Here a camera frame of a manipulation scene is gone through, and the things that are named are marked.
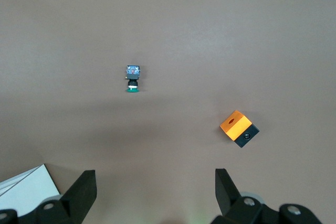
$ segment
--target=silver bolt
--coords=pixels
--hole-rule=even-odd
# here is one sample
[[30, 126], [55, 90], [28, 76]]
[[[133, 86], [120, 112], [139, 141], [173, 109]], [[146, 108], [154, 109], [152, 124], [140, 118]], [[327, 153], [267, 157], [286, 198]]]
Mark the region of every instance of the silver bolt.
[[43, 207], [43, 209], [44, 209], [44, 210], [48, 210], [48, 209], [53, 208], [53, 207], [54, 207], [54, 204], [53, 204], [53, 203], [48, 203], [48, 204], [46, 204], [46, 205]]
[[254, 206], [255, 205], [254, 201], [251, 198], [245, 198], [244, 203], [248, 206]]
[[287, 207], [287, 210], [294, 215], [300, 215], [301, 214], [299, 208], [297, 208], [295, 206], [289, 206], [289, 207]]
[[7, 218], [8, 214], [6, 214], [5, 212], [3, 212], [2, 214], [0, 214], [0, 220], [3, 220], [5, 218]]

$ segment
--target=gray surface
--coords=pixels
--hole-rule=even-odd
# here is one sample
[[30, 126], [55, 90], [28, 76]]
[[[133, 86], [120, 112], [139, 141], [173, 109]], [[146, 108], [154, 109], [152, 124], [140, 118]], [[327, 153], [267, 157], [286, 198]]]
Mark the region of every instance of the gray surface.
[[[271, 208], [336, 207], [336, 0], [0, 0], [0, 179], [96, 169], [85, 223], [204, 224], [215, 168]], [[139, 93], [125, 67], [140, 65]], [[240, 110], [244, 148], [219, 125]]]

